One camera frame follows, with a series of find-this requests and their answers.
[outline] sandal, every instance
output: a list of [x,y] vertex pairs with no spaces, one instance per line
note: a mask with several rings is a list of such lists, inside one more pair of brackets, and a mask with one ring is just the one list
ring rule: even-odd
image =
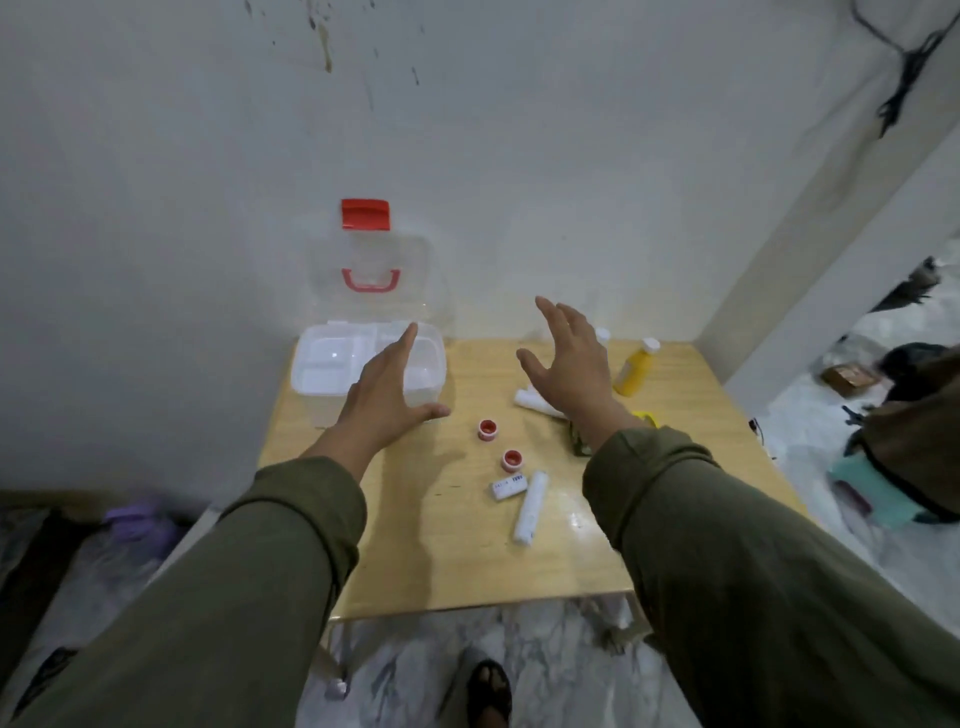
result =
[[504,725],[510,725],[513,707],[510,678],[503,667],[490,659],[478,663],[467,680],[467,725],[473,728],[488,708],[503,716]]

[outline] red handle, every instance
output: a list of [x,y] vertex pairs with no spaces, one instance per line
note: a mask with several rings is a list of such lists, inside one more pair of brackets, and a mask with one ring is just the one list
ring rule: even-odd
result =
[[341,273],[344,274],[344,283],[347,284],[347,288],[351,291],[356,291],[357,293],[390,293],[396,288],[396,285],[400,282],[400,269],[392,268],[390,271],[390,282],[386,285],[376,285],[376,284],[364,284],[361,283],[357,285],[353,282],[353,271],[349,268],[341,269]]

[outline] marble floor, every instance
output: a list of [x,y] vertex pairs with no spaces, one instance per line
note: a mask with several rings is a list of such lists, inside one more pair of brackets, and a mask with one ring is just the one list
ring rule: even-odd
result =
[[[825,360],[870,361],[914,340],[960,341],[960,243],[948,245],[944,259],[946,279],[929,302],[864,317]],[[877,387],[860,403],[880,401],[884,394]],[[911,524],[888,532],[834,497],[824,473],[851,432],[842,403],[810,374],[799,376],[760,418],[767,449],[827,531],[960,636],[960,527]],[[17,523],[0,518],[0,579],[18,558],[24,535],[37,526],[36,517]],[[156,560],[113,544],[106,534],[84,543],[23,663],[0,694],[0,726],[46,655],[93,639],[139,594],[157,566]],[[622,600],[606,599],[602,606],[620,621],[629,614]],[[481,647],[507,669],[514,688],[513,726],[698,725],[657,652],[639,644],[612,656],[599,646],[601,629],[592,600],[356,622],[350,643],[367,654],[348,698],[328,700],[325,682],[311,676],[297,725],[461,726],[463,695],[451,682],[468,645]],[[335,651],[341,638],[335,631]]]
[[356,672],[344,702],[327,700],[325,683],[311,677],[297,724],[463,726],[463,693],[451,683],[474,645],[511,676],[512,726],[697,725],[662,657],[642,644],[608,654],[599,621],[586,600],[549,600],[355,625],[354,641],[378,633],[386,642]]

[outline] teal cloth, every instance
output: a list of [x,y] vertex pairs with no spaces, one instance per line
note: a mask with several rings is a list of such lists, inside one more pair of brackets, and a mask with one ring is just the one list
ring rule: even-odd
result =
[[870,464],[863,452],[843,458],[829,470],[830,478],[842,480],[873,508],[868,521],[885,528],[899,528],[925,511]]

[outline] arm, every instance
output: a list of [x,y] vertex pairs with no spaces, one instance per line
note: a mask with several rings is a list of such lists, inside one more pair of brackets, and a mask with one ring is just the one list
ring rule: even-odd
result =
[[340,420],[303,456],[261,470],[17,720],[28,726],[293,725],[367,519],[372,457],[424,420],[403,401],[416,326],[372,359]]
[[537,305],[553,364],[517,356],[596,453],[584,495],[705,726],[960,724],[948,632],[706,448],[632,417],[583,315]]

